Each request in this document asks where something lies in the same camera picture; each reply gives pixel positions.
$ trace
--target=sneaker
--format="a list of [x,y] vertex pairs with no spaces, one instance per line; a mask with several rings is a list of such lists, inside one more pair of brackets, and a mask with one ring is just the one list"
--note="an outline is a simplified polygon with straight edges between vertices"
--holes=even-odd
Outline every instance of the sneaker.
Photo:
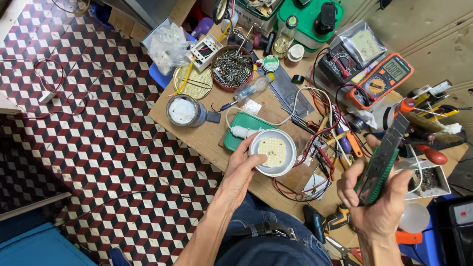
[[128,260],[123,254],[123,250],[120,247],[114,247],[108,252],[110,259],[112,260],[112,266],[131,266]]

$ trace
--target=person's left hand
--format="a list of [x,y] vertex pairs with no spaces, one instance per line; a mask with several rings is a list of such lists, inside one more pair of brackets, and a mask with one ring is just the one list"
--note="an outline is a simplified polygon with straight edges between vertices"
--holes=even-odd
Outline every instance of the person's left hand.
[[268,159],[264,154],[248,156],[246,149],[257,134],[255,133],[243,140],[232,154],[220,185],[221,196],[226,197],[231,202],[234,210],[241,205],[245,198],[251,178],[255,173],[253,168],[263,164]]

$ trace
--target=forearm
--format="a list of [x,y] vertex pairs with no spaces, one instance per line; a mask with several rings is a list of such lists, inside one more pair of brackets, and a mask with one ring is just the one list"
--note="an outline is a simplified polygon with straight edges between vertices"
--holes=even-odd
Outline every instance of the forearm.
[[403,266],[396,237],[373,240],[358,234],[364,266]]
[[231,205],[219,189],[175,266],[214,265],[223,235],[233,215]]

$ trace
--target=wall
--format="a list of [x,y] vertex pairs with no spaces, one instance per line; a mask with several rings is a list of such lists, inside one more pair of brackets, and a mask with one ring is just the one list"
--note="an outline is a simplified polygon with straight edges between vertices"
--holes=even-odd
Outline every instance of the wall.
[[[385,10],[377,10],[376,0],[339,2],[346,14],[342,25],[366,20],[388,49],[400,53],[414,68],[413,75],[396,89],[399,93],[449,80],[451,97],[442,103],[473,106],[472,0],[393,0]],[[472,117],[473,111],[461,111],[442,122],[460,123],[473,142]],[[464,159],[473,158],[472,150]],[[450,182],[464,182],[463,186],[473,189],[471,162],[459,164]]]

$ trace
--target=person's hand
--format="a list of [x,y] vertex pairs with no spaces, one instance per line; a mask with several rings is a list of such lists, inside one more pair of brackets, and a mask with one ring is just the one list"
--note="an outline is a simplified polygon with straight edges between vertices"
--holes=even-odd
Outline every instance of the person's hand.
[[[371,148],[381,143],[373,135],[368,135],[367,142]],[[365,166],[365,162],[358,160],[342,174],[337,181],[337,194],[349,208],[353,226],[359,234],[365,239],[385,241],[395,236],[413,171],[404,170],[397,175],[391,171],[382,197],[372,206],[358,207],[359,199],[354,187]]]
[[232,208],[238,208],[245,198],[251,178],[255,173],[255,166],[263,164],[268,157],[264,154],[248,156],[246,149],[250,146],[258,133],[243,140],[228,161],[225,176],[220,185],[221,196],[226,197]]

